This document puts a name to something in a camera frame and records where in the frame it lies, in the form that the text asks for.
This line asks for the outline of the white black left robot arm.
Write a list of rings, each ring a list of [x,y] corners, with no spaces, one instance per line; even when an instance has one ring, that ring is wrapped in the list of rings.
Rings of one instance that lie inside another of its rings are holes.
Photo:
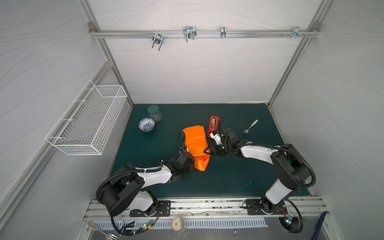
[[[103,181],[96,190],[97,201],[104,205],[111,217],[125,210],[139,211],[145,216],[153,215],[159,201],[145,188],[169,184],[195,170],[195,159],[189,152],[181,152],[158,167],[135,168],[125,164],[113,176]]]

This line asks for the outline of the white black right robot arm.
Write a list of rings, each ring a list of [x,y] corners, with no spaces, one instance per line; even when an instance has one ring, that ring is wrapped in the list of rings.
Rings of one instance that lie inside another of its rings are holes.
[[[273,214],[280,203],[300,189],[310,188],[316,183],[316,174],[310,164],[291,144],[270,146],[254,142],[227,141],[220,144],[210,144],[204,153],[211,156],[234,155],[247,159],[263,161],[274,166],[278,179],[262,196],[261,210]]]

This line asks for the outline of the orange wrapping paper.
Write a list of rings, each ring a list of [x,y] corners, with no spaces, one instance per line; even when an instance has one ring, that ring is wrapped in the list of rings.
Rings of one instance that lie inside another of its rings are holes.
[[[210,160],[210,155],[204,153],[208,148],[206,134],[203,126],[193,126],[183,129],[186,137],[186,147],[193,155],[195,169],[204,172]]]

